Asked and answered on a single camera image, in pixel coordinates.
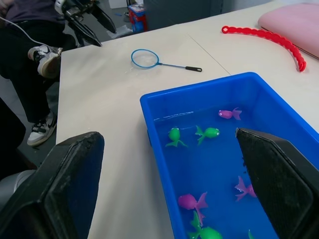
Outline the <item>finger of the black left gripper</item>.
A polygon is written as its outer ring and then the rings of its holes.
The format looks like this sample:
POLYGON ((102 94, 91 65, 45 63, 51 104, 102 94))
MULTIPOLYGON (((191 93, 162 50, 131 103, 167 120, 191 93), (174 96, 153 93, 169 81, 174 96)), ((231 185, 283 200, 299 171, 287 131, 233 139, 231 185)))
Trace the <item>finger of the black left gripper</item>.
POLYGON ((116 27, 112 19, 96 4, 93 5, 92 15, 105 29, 111 33, 116 33, 116 27))
POLYGON ((84 47, 84 42, 102 47, 102 43, 96 34, 85 24, 82 24, 76 17, 65 15, 68 26, 74 31, 80 47, 84 47))

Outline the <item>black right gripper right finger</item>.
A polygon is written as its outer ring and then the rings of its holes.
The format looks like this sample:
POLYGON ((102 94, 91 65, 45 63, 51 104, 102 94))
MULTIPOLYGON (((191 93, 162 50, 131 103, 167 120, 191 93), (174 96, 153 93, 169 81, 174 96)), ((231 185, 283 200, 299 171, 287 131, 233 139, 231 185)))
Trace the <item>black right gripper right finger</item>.
POLYGON ((237 128, 254 192, 281 239, 319 237, 319 171, 288 140, 237 128))

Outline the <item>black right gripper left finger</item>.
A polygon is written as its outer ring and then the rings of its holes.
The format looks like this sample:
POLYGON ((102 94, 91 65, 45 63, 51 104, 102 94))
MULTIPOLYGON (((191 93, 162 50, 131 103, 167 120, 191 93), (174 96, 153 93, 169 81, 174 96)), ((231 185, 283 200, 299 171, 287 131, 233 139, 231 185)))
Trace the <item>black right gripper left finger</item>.
POLYGON ((96 207, 104 138, 96 132, 71 137, 41 166, 0 183, 3 239, 85 239, 96 207))

